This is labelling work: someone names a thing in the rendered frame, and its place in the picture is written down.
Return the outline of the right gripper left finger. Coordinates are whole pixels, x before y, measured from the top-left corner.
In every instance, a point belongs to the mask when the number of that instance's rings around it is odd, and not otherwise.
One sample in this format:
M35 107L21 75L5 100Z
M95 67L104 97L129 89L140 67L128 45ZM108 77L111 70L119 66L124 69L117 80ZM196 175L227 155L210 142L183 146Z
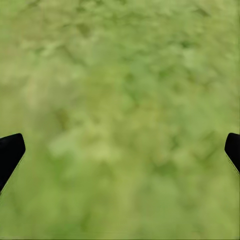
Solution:
M26 152L21 133L0 138L0 192Z

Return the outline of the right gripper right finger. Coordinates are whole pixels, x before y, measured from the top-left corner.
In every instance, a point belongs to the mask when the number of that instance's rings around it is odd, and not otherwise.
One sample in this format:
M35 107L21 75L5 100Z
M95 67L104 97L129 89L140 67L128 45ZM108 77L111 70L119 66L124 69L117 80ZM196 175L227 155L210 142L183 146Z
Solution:
M240 172L240 134L229 133L224 150Z

